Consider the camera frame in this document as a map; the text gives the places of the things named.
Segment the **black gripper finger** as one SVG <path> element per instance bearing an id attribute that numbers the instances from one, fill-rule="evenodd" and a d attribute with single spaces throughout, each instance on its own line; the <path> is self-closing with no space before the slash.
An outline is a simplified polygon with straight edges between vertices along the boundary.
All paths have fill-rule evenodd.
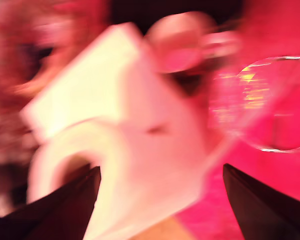
<path id="1" fill-rule="evenodd" d="M 228 201 L 246 240 L 300 240 L 300 201 L 223 165 Z"/>
<path id="2" fill-rule="evenodd" d="M 82 240 L 97 200 L 100 168 L 0 217 L 0 240 Z"/>

